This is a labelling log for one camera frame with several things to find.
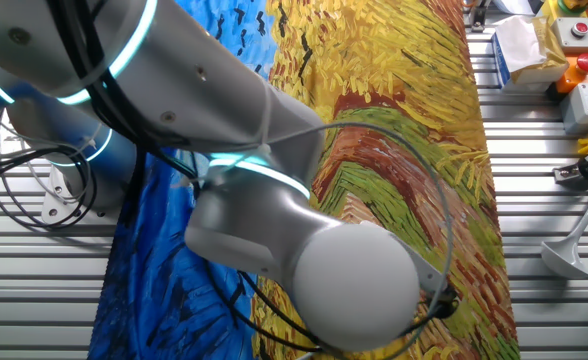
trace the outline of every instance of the emergency stop button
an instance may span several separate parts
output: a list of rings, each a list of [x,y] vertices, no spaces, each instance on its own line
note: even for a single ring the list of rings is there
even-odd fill
[[[588,27],[586,23],[578,22],[572,26],[572,35],[576,36],[577,38],[583,38],[587,35]]]
[[[588,73],[588,54],[581,54],[576,58],[576,70],[583,74]]]

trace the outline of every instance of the painting print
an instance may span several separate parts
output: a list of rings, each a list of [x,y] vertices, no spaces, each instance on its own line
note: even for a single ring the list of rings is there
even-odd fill
[[[323,121],[394,130],[441,176],[454,219],[449,281],[461,302],[451,318],[430,322],[399,359],[519,359],[460,1],[177,2],[248,68]],[[405,147],[372,130],[328,130],[319,164],[311,189],[314,208],[347,222],[377,223],[442,267],[445,214],[436,186]],[[131,204],[136,215],[128,223],[122,217],[115,237],[90,358],[294,360],[304,355],[236,321],[216,296],[202,259],[183,244],[194,202],[190,189],[172,187],[179,181],[163,164],[147,159],[143,190]],[[168,216],[155,216],[164,220],[151,223],[145,214],[159,209]],[[312,345],[243,285],[236,271],[214,270],[219,285],[255,324]],[[257,281],[302,324],[277,284]],[[426,310],[419,306],[417,317]],[[380,359],[405,341],[350,358]]]

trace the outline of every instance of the table surface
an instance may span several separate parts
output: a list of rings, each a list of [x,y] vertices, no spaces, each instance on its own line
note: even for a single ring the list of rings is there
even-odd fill
[[[561,239],[588,204],[588,191],[568,191],[552,177],[552,168],[578,159],[576,138],[565,135],[558,107],[543,96],[498,90],[489,40],[504,18],[490,10],[487,29],[472,34],[468,28],[468,39],[521,354],[525,360],[588,360],[588,280],[560,280],[540,258],[541,241]],[[4,149],[16,145],[7,140]],[[49,168],[37,161],[43,180]],[[28,169],[14,169],[9,184],[39,215],[44,192]],[[0,193],[9,203],[1,182]],[[86,358],[115,229],[96,225],[97,219],[91,214],[68,230],[32,232],[0,210],[0,359]],[[588,229],[579,252],[588,267]]]

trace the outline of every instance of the wire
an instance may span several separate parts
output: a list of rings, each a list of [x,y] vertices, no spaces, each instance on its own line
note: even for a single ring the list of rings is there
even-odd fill
[[[294,320],[290,319],[287,315],[285,315],[281,311],[281,309],[279,309],[276,305],[274,305],[274,303],[271,302],[270,299],[261,291],[261,289],[258,288],[258,286],[256,285],[256,283],[252,280],[252,278],[250,278],[250,276],[246,272],[239,271],[238,273],[243,277],[243,279],[245,279],[245,282],[247,282],[250,285],[250,287],[252,288],[252,290],[254,290],[254,292],[256,293],[256,295],[258,295],[258,297],[260,297],[261,300],[263,300],[263,302],[278,317],[280,317],[283,321],[285,321],[289,326],[291,326],[292,328],[294,328],[296,331],[298,331],[302,335],[306,336],[314,344],[318,344],[319,343],[318,337],[316,337],[314,334],[312,334],[309,330],[307,330],[307,329],[303,328],[302,326],[300,326],[299,324],[297,324]]]
[[[37,139],[37,138],[32,138],[29,136],[25,136],[22,134],[19,134],[18,132],[16,132],[14,129],[11,129],[9,126],[5,125],[3,123],[2,120],[0,120],[0,125],[6,130],[8,131],[10,134],[17,136],[18,138],[21,139],[21,148],[23,150],[29,150],[29,149],[25,149],[25,143],[24,140],[27,141],[31,141],[33,143],[39,143],[39,144],[44,144],[44,145],[53,145],[53,146],[63,146],[63,147],[69,147],[70,149],[74,149],[76,150],[73,154],[71,154],[71,156],[76,156],[76,155],[80,155],[83,157],[83,159],[85,160],[85,163],[87,165],[87,172],[88,172],[88,177],[89,174],[92,171],[92,167],[89,164],[89,161],[87,161],[87,158],[85,157],[85,155],[83,154],[83,150],[85,150],[88,146],[90,146],[90,144],[92,143],[92,141],[94,141],[96,139],[96,137],[98,136],[101,128],[103,127],[103,124],[99,123],[96,131],[94,131],[94,134],[92,134],[92,136],[90,138],[88,138],[88,140],[85,142],[85,144],[83,144],[81,147],[79,148],[75,148],[74,146],[70,145],[70,144],[66,144],[66,143],[62,143],[62,142],[56,142],[56,141],[51,141],[51,140],[45,140],[45,139]],[[87,192],[87,189],[89,187],[89,181],[87,186],[85,186],[81,192],[77,195],[73,195],[72,197],[64,197],[61,196],[60,194],[57,194],[55,191],[52,191],[52,189],[50,189],[50,187],[48,185],[46,185],[41,178],[36,174],[34,167],[32,166],[32,164],[30,162],[27,163],[27,167],[30,170],[30,173],[32,174],[32,176],[34,177],[34,179],[36,179],[36,182],[38,182],[38,184],[43,188],[43,190],[45,190],[45,192],[47,192],[48,194],[58,198],[59,200],[63,201],[64,203],[76,203],[78,201],[78,199]]]
[[[98,38],[98,34],[96,32],[96,28],[92,22],[91,18],[91,11],[85,1],[58,1],[58,0],[48,0],[48,5],[52,15],[54,17],[54,21],[57,26],[57,30],[59,32],[59,36],[63,41],[65,49],[68,53],[70,61],[74,66],[75,71],[80,79],[83,79],[87,73],[89,72],[88,69],[95,66],[98,66],[100,62],[103,60],[103,51],[101,48],[100,40]],[[85,39],[86,46],[83,47],[83,39]],[[179,172],[183,173],[188,177],[188,179],[195,179],[198,178],[197,176],[193,176],[193,172],[187,169],[187,166],[183,164],[176,158],[169,158],[167,154],[160,151],[158,145],[151,138],[140,128],[139,124],[144,123],[144,118],[138,112],[138,110],[127,100],[126,96],[124,95],[123,91],[120,89],[118,84],[116,83],[114,77],[109,71],[105,71],[95,83],[91,84],[87,88],[90,97],[92,98],[92,106],[95,109],[95,112],[101,119],[114,130],[118,131],[119,133],[126,136],[128,139],[132,140],[138,145],[141,145],[144,149],[149,151],[152,155],[159,157],[161,160],[172,166],[174,169],[178,170]],[[390,137],[394,138],[396,141],[400,142],[404,146],[406,146],[409,151],[417,157],[418,161],[423,165],[430,177],[436,184],[441,202],[443,204],[444,212],[445,212],[445,222],[447,227],[447,244],[448,244],[448,255],[446,257],[445,265],[443,267],[443,274],[441,280],[439,281],[439,286],[435,292],[435,296],[429,306],[428,313],[431,313],[435,310],[435,307],[438,303],[438,298],[440,297],[444,285],[446,284],[446,275],[449,272],[449,267],[451,265],[451,258],[452,258],[452,245],[453,245],[453,233],[452,233],[452,224],[450,218],[449,208],[447,206],[447,199],[445,198],[444,191],[440,186],[439,179],[436,176],[434,170],[432,170],[430,164],[420,155],[420,153],[403,137],[392,132],[384,127],[367,124],[367,123],[333,123],[324,126],[320,126],[317,128],[309,129],[306,131],[298,132],[295,134],[291,134],[276,140],[272,140],[267,142],[268,144],[277,143],[280,141],[289,140],[298,136],[304,136],[309,133],[319,131],[322,129],[327,128],[340,128],[340,127],[347,127],[347,126],[359,126],[365,127],[373,130],[381,131]],[[189,146],[189,142],[183,144],[186,148]],[[247,144],[235,147],[235,149],[255,149],[260,147],[263,144]],[[193,182],[194,186],[198,186],[198,181]],[[206,269],[209,270],[209,264],[206,262]],[[218,286],[213,283],[215,289],[218,289]],[[217,291],[219,296],[222,297],[223,301],[224,296],[222,292]],[[230,307],[232,313],[239,313],[233,306]],[[240,317],[248,326],[254,328],[255,325],[244,317]],[[415,332],[414,336],[406,343],[406,345],[396,352],[391,357],[386,359],[393,359],[397,357],[401,353],[405,352],[420,336],[421,332],[423,331],[424,325],[420,326],[417,331]],[[273,339],[274,341],[280,341],[284,343],[283,339],[275,338],[274,335],[265,332],[264,330],[256,327],[256,331]]]
[[[96,5],[94,5],[94,8],[92,9],[92,20],[96,20],[96,18],[98,17],[98,15],[101,13],[101,10],[103,10],[103,7],[105,6],[105,4],[107,4],[108,0],[99,0]]]
[[[74,162],[77,170],[79,171],[79,174],[81,175],[81,181],[83,182],[83,186],[86,186],[86,176],[85,175],[90,175],[90,174],[85,174],[83,173],[83,166],[82,166],[82,162],[84,162],[84,158],[81,157],[79,154],[73,155],[72,150],[69,148],[65,148],[65,147],[58,147],[58,148],[54,148],[54,149],[43,149],[43,150],[37,150],[34,151],[34,154],[30,154],[28,155],[28,158],[31,159],[33,156],[38,157],[40,155],[40,153],[45,152],[45,153],[53,153],[53,152],[59,152],[62,153],[66,156],[69,156],[70,159]],[[19,219],[18,217],[16,217],[14,214],[12,214],[6,207],[5,205],[1,202],[0,200],[0,208],[1,210],[5,213],[5,215],[7,215],[8,217],[10,217],[12,220],[16,221],[17,223],[19,223],[20,225],[23,225],[25,227],[28,228],[46,228],[46,229],[63,229],[66,227],[70,227],[75,225],[76,223],[78,223],[79,221],[81,221],[83,219],[83,217],[85,217],[85,215],[89,212],[89,210],[91,209],[92,205],[94,204],[94,201],[96,200],[96,191],[93,191],[92,193],[92,197],[90,198],[90,202],[88,204],[88,206],[86,207],[86,209],[83,212],[80,212],[80,207],[82,206],[83,203],[83,199],[85,197],[85,194],[82,195],[81,199],[78,202],[77,207],[74,209],[74,211],[72,213],[70,213],[68,216],[66,216],[65,218],[63,218],[60,221],[57,221],[55,223],[51,223],[51,224],[46,224],[43,223],[41,221],[39,221],[38,219],[36,219],[35,217],[33,217],[22,205],[21,203],[18,201],[18,199],[16,199],[16,196],[14,196],[14,194],[12,193],[9,184],[7,183],[7,179],[4,175],[4,173],[6,171],[8,171],[9,169],[22,165],[23,163],[29,161],[29,159],[21,159],[21,157],[18,157],[15,159],[15,163],[9,166],[6,166],[4,168],[0,169],[0,177],[1,180],[3,181],[3,186],[5,187],[5,190],[8,194],[8,196],[12,199],[12,201],[14,202],[14,204],[19,208],[19,210],[23,213],[23,215],[25,215],[26,217],[28,217],[30,220],[32,220],[32,223],[23,221],[21,219]],[[94,186],[94,189],[96,189],[96,177],[93,173],[91,173],[91,180],[92,180],[92,184]],[[72,222],[70,223],[65,223],[68,220],[72,219],[73,217],[76,217],[76,219],[74,219]]]
[[[452,230],[452,218],[451,218],[451,213],[450,213],[449,206],[447,203],[447,198],[445,197],[445,191],[440,184],[438,176],[436,175],[436,173],[432,169],[432,166],[423,157],[423,155],[421,155],[419,153],[419,151],[416,150],[416,148],[409,141],[407,141],[404,137],[402,137],[400,134],[398,134],[394,131],[391,131],[383,126],[369,124],[369,123],[361,123],[361,122],[339,122],[339,123],[325,124],[325,125],[321,125],[321,126],[307,129],[307,130],[299,131],[296,133],[292,133],[292,134],[268,141],[268,144],[275,144],[275,143],[279,143],[282,141],[291,140],[291,139],[305,136],[305,135],[308,135],[308,134],[311,134],[311,133],[314,133],[314,132],[320,131],[320,130],[325,130],[325,129],[330,129],[330,128],[346,128],[346,127],[361,127],[361,128],[366,128],[366,129],[370,129],[370,130],[376,130],[376,131],[381,132],[381,133],[393,138],[394,140],[398,141],[403,146],[405,146],[409,150],[409,152],[412,153],[412,155],[414,155],[414,157],[416,157],[418,162],[427,170],[429,176],[432,178],[432,181],[434,181],[434,184],[436,185],[436,189],[438,191],[438,195],[440,198],[439,200],[441,201],[441,205],[443,206],[443,212],[445,214],[445,227],[447,230],[447,255],[445,258],[445,264],[443,265],[443,272],[441,273],[441,279],[438,282],[436,291],[434,293],[434,297],[432,298],[432,302],[430,303],[430,306],[427,311],[428,314],[431,314],[436,310],[436,306],[438,304],[439,298],[440,298],[441,294],[443,293],[443,290],[445,289],[445,285],[447,284],[447,274],[449,273],[449,269],[452,264],[452,253],[454,250],[454,232]],[[416,340],[418,340],[418,338],[419,338],[419,336],[421,336],[421,333],[423,332],[424,328],[425,328],[425,324],[420,325],[416,329],[414,335],[405,343],[405,345],[401,349],[394,352],[392,355],[385,357],[384,359],[380,359],[380,360],[392,360],[392,359],[398,357],[399,355],[403,354],[416,342]],[[338,350],[330,348],[329,351],[336,353]]]
[[[89,73],[88,69],[98,66],[104,58],[89,6],[85,1],[68,0],[48,0],[48,6],[77,76],[83,79]],[[83,46],[83,39],[86,40],[85,46]],[[92,99],[94,111],[109,127],[187,178],[195,177],[194,172],[184,163],[163,152],[138,125],[144,123],[144,117],[125,97],[109,69],[86,90]],[[194,193],[199,194],[200,185],[195,183],[193,186]]]
[[[306,352],[319,352],[319,351],[321,351],[320,348],[311,348],[311,347],[307,347],[307,346],[302,346],[302,345],[294,344],[294,343],[287,341],[285,339],[281,339],[281,338],[277,337],[276,335],[274,335],[270,332],[267,332],[263,328],[254,324],[250,319],[245,317],[245,315],[243,315],[234,306],[234,304],[232,304],[229,301],[229,299],[225,298],[225,294],[223,294],[223,290],[218,286],[218,284],[216,284],[216,280],[214,279],[214,276],[212,275],[212,269],[210,268],[210,262],[207,259],[203,259],[203,264],[205,265],[205,272],[207,273],[207,277],[209,278],[209,281],[212,283],[212,287],[214,287],[214,291],[216,291],[216,293],[218,294],[218,297],[221,298],[223,303],[225,303],[225,306],[227,306],[227,308],[232,312],[232,314],[234,316],[241,319],[241,321],[243,321],[252,330],[256,331],[257,333],[259,333],[259,334],[261,334],[271,340],[276,341],[279,344],[291,347],[296,350],[306,351]]]

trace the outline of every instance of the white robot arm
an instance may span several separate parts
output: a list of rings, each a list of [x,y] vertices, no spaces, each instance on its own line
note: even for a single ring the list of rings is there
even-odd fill
[[[0,67],[134,142],[213,153],[185,232],[191,250],[278,281],[325,344],[363,351],[398,337],[419,288],[442,290],[440,273],[385,229],[309,208],[322,131],[247,152],[320,118],[174,1],[100,2],[88,20],[96,3],[0,0]]]

